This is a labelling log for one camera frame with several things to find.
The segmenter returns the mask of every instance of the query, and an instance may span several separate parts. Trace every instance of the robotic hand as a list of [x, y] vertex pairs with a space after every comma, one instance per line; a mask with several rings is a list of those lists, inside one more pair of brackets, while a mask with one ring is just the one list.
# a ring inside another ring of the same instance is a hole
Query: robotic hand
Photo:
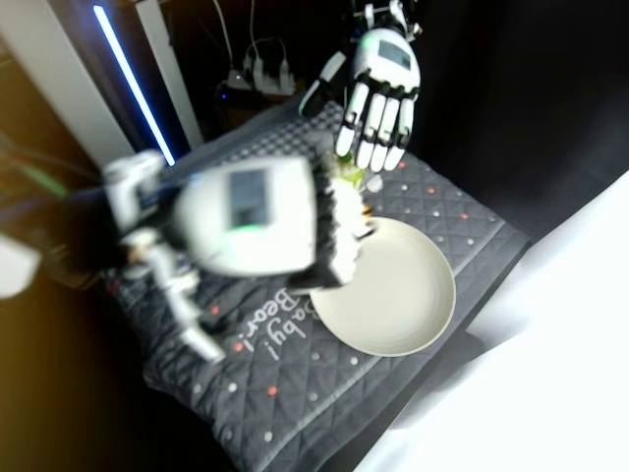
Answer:
[[200, 327], [195, 266], [230, 276], [291, 274], [288, 288], [300, 293], [353, 278], [360, 240], [372, 229], [361, 196], [323, 167], [303, 157], [212, 167], [157, 207], [162, 166], [153, 151], [115, 161], [105, 169], [106, 192], [132, 264], [128, 276], [153, 274], [181, 338], [207, 361], [225, 353]]
[[[387, 8], [370, 3], [364, 15], [368, 31], [359, 40], [351, 70], [353, 91], [345, 107], [336, 153], [346, 155], [357, 133], [360, 144], [356, 164], [373, 172], [393, 170], [413, 131], [414, 103], [420, 90], [420, 67], [409, 44], [420, 31], [409, 24], [399, 0]], [[346, 55], [337, 52], [302, 100], [303, 116], [317, 115], [326, 101], [347, 86]], [[362, 132], [359, 124], [364, 113]]]

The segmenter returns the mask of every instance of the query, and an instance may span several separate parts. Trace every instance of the white robotic hand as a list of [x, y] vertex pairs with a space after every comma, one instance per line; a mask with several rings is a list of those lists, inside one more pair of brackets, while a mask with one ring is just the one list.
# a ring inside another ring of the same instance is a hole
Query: white robotic hand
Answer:
[[420, 67], [411, 45], [393, 29], [366, 32], [354, 58], [354, 80], [336, 153], [350, 151], [367, 110], [356, 164], [373, 172], [393, 170], [411, 138], [420, 89]]

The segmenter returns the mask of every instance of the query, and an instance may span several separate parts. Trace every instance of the blue led light strip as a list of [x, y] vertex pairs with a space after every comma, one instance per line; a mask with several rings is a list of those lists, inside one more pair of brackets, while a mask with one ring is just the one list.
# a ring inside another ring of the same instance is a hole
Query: blue led light strip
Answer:
[[142, 90], [140, 89], [140, 86], [138, 85], [136, 76], [134, 76], [134, 73], [131, 70], [131, 66], [129, 65], [129, 62], [127, 61], [127, 57], [125, 56], [125, 52], [122, 50], [122, 47], [120, 46], [120, 42], [118, 42], [118, 38], [116, 37], [116, 33], [114, 32], [114, 29], [111, 28], [111, 24], [109, 23], [109, 19], [107, 18], [107, 14], [105, 13], [105, 10], [99, 5], [94, 5], [93, 9], [94, 9], [96, 18], [98, 19], [98, 22], [100, 23], [102, 32], [105, 33], [107, 42], [109, 42], [109, 47], [111, 47], [111, 50], [113, 51], [114, 56], [116, 56], [118, 65], [120, 66], [120, 69], [122, 70], [122, 73], [124, 74], [125, 79], [127, 79], [127, 84], [129, 84], [129, 87], [131, 88], [131, 91], [133, 92], [134, 97], [136, 98], [136, 101], [138, 102], [138, 105], [140, 106], [140, 109], [142, 110], [142, 113], [144, 115], [144, 118], [146, 119], [146, 123], [148, 124], [148, 127], [153, 132], [155, 139], [157, 140], [157, 143], [159, 144], [159, 148], [161, 149], [162, 154], [164, 154], [164, 157], [166, 158], [168, 165], [175, 165], [175, 159], [173, 158], [173, 155], [170, 153], [170, 149], [168, 148], [168, 145], [166, 144], [166, 141], [164, 140], [164, 137], [162, 136], [161, 131], [159, 131], [157, 122], [155, 121], [155, 118], [153, 117], [153, 114], [150, 111], [150, 108], [148, 107], [148, 103], [146, 103], [144, 94], [142, 93]]

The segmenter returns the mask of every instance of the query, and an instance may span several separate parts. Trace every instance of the gray quilted mat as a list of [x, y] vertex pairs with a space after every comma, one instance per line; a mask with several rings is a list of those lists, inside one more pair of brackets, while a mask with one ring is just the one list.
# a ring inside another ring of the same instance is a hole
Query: gray quilted mat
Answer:
[[[334, 131], [341, 118], [332, 104], [311, 121], [286, 109], [273, 113], [272, 125], [250, 127], [246, 139], [236, 134], [224, 146], [207, 147], [212, 158], [197, 151], [187, 171], [257, 155], [313, 155], [306, 134]], [[202, 322], [228, 352], [223, 363], [210, 366], [179, 340], [150, 277], [129, 282], [116, 271], [106, 274], [143, 345], [147, 383], [209, 423], [241, 470], [316, 470], [422, 370], [526, 245], [519, 232], [412, 155], [383, 178], [380, 193], [366, 194], [374, 214], [424, 231], [456, 274], [452, 324], [418, 354], [379, 358], [344, 345], [318, 320], [308, 298], [286, 293], [283, 277], [204, 273], [196, 295], [206, 310]]]

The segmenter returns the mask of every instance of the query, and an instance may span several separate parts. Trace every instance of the round beige plate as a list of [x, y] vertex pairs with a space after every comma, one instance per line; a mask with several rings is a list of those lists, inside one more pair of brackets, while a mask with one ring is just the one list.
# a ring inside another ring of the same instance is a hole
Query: round beige plate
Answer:
[[456, 288], [445, 256], [422, 232], [374, 218], [354, 280], [313, 292], [314, 307], [336, 337], [359, 351], [403, 356], [431, 345], [452, 318]]

